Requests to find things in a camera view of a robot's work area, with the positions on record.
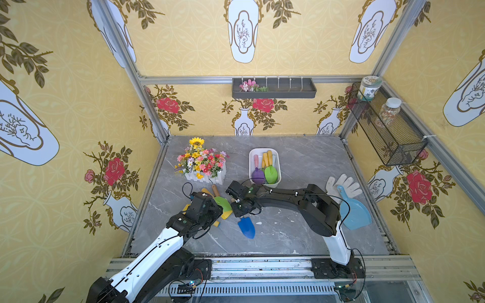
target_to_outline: sunflower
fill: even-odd
[[[189,140],[189,143],[194,147],[194,148],[201,148],[202,145],[204,144],[204,139],[200,139],[199,137],[195,137]]]

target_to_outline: blue dustpan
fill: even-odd
[[[345,216],[347,216],[347,213],[349,214],[343,222],[343,224],[348,229],[354,230],[372,223],[371,214],[367,210],[367,207],[362,204],[362,202],[356,199],[349,198],[342,185],[338,185],[337,190],[339,191],[342,198],[347,201],[350,206],[349,213],[349,207],[347,206],[347,203],[340,203],[340,216],[342,217],[342,220],[343,218],[345,218]]]

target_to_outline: artificial flower arrangement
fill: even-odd
[[[251,79],[248,79],[248,81],[244,81],[241,85],[239,85],[241,89],[245,92],[267,92],[268,87],[266,86],[259,86],[256,84],[256,81],[251,81]]]
[[[190,145],[185,149],[185,154],[177,157],[176,171],[185,173],[189,180],[191,180],[190,176],[195,175],[197,179],[205,178],[204,181],[209,182],[209,178],[218,178],[221,176],[220,172],[225,172],[225,162],[229,156],[224,151],[217,153],[214,148],[205,149],[204,142],[204,139],[192,138],[189,140]]]

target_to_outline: white picket planter box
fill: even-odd
[[[224,165],[222,166],[222,170],[217,172],[217,176],[215,178],[211,178],[208,175],[205,175],[204,173],[201,173],[204,177],[202,179],[197,178],[197,172],[191,172],[189,174],[185,174],[185,177],[187,180],[191,181],[199,181],[199,182],[206,182],[206,183],[215,183],[215,184],[220,184],[224,182],[224,177],[226,176],[226,162],[224,162]]]

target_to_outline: pink toy handle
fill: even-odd
[[[254,167],[257,168],[259,164],[259,157],[258,155],[254,155]]]

